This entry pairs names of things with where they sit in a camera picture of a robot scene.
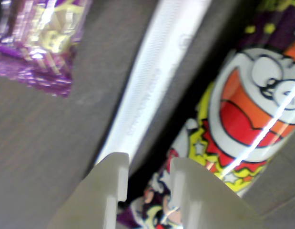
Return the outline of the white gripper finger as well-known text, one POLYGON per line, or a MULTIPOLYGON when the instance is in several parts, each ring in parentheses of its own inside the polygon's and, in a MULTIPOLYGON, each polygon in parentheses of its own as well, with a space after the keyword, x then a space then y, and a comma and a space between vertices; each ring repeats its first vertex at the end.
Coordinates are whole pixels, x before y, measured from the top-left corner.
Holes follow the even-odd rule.
POLYGON ((170 163, 172 204, 185 229, 263 229, 260 217, 219 178, 197 162, 170 163))
POLYGON ((127 199, 129 155, 111 153, 93 167, 48 224, 50 229, 114 229, 127 199))

